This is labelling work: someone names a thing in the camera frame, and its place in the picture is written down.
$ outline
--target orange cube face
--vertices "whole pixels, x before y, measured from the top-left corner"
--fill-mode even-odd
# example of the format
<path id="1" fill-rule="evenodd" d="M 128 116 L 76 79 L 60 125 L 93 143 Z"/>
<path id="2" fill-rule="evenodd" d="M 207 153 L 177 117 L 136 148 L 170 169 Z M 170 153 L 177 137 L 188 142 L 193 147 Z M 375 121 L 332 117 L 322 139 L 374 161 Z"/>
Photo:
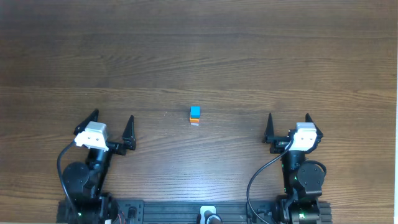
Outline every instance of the orange cube face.
<path id="1" fill-rule="evenodd" d="M 199 124 L 199 119 L 189 117 L 189 122 Z"/>

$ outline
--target black cable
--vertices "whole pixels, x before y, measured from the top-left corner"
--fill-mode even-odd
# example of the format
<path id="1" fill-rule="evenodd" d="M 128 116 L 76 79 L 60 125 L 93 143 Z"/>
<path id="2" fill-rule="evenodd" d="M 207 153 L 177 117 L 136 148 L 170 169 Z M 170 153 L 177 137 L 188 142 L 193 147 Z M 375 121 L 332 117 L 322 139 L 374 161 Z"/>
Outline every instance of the black cable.
<path id="1" fill-rule="evenodd" d="M 253 183 L 254 179 L 257 177 L 257 175 L 259 175 L 259 173 L 261 173 L 261 171 L 263 171 L 265 168 L 269 167 L 269 166 L 270 166 L 271 164 L 273 164 L 274 162 L 278 161 L 282 156 L 284 156 L 284 155 L 289 151 L 290 147 L 292 147 L 292 145 L 293 145 L 293 141 L 294 141 L 294 140 L 292 140 L 292 141 L 290 142 L 290 144 L 285 148 L 285 151 L 284 151 L 284 152 L 282 152 L 282 153 L 279 154 L 277 157 L 275 157 L 275 159 L 273 159 L 273 160 L 267 162 L 266 165 L 262 166 L 259 170 L 257 170 L 257 172 L 251 177 L 251 179 L 250 179 L 250 181 L 249 181 L 249 184 L 248 184 L 248 189 L 246 190 L 246 198 L 248 199 L 248 204 L 249 204 L 250 209 L 251 209 L 251 210 L 253 211 L 253 213 L 258 217 L 258 219 L 260 219 L 261 221 L 263 221 L 263 222 L 266 223 L 266 224 L 270 224 L 270 223 L 267 222 L 267 221 L 265 221 L 263 218 L 261 218 L 261 217 L 259 216 L 259 214 L 257 214 L 257 212 L 254 211 L 254 208 L 253 208 L 253 206 L 251 205 L 250 196 L 249 196 L 249 195 L 250 195 L 250 187 L 251 187 L 251 184 Z"/>
<path id="2" fill-rule="evenodd" d="M 57 159 L 57 169 L 58 169 L 58 175 L 60 176 L 60 181 L 61 181 L 61 185 L 62 185 L 63 191 L 65 192 L 65 195 L 67 196 L 67 199 L 68 199 L 68 201 L 69 201 L 69 203 L 70 203 L 70 206 L 71 206 L 73 212 L 74 212 L 75 215 L 76 215 L 76 220 L 77 220 L 78 224 L 81 224 L 80 219 L 79 219 L 79 216 L 78 216 L 77 209 L 76 209 L 75 205 L 72 203 L 72 200 L 71 200 L 70 197 L 69 197 L 67 188 L 66 188 L 65 183 L 64 183 L 63 178 L 62 178 L 62 171 L 61 171 L 61 158 L 62 158 L 62 156 L 68 151 L 68 149 L 70 149 L 74 144 L 75 144 L 75 142 L 72 141 L 72 142 L 71 142 L 67 147 L 65 147 L 65 148 L 62 150 L 62 152 L 59 154 L 58 159 Z"/>
<path id="3" fill-rule="evenodd" d="M 318 162 L 318 161 L 304 161 L 303 164 L 304 163 L 311 163 L 311 164 L 315 164 L 315 165 L 320 166 L 322 168 L 323 172 L 325 173 L 325 176 L 326 176 L 326 166 L 323 165 L 321 162 Z"/>

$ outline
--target brown wooden tabletop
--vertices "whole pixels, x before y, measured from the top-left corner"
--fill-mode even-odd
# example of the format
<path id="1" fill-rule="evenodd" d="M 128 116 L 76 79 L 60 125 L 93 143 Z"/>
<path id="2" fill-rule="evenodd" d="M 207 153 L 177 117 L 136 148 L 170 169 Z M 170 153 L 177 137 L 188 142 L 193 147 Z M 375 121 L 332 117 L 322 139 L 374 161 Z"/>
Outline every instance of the brown wooden tabletop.
<path id="1" fill-rule="evenodd" d="M 0 221 L 55 221 L 57 156 L 98 108 L 112 140 L 136 119 L 115 197 L 243 202 L 268 113 L 280 135 L 310 113 L 333 221 L 392 223 L 396 52 L 393 0 L 0 1 Z M 278 162 L 251 197 L 282 193 Z"/>

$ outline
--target blue cube face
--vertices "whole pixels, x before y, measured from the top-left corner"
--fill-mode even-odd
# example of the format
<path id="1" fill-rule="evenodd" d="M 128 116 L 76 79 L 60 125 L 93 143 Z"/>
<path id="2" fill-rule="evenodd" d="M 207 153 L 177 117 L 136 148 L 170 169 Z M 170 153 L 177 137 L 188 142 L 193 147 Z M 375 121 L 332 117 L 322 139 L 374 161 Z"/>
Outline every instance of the blue cube face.
<path id="1" fill-rule="evenodd" d="M 200 118 L 200 106 L 191 106 L 191 118 Z"/>

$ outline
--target wooden table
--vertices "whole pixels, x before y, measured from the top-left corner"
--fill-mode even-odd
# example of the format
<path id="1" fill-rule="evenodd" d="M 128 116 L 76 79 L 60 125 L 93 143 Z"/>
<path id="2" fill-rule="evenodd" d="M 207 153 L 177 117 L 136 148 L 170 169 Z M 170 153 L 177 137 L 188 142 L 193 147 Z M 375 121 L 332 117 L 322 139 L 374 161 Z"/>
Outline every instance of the wooden table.
<path id="1" fill-rule="evenodd" d="M 1 1 L 0 15 L 0 221 L 55 221 L 57 156 L 98 108 L 113 140 L 136 118 L 116 197 L 245 201 L 275 156 L 268 113 L 280 135 L 310 113 L 334 222 L 392 223 L 396 1 Z M 280 165 L 251 192 L 282 194 Z"/>

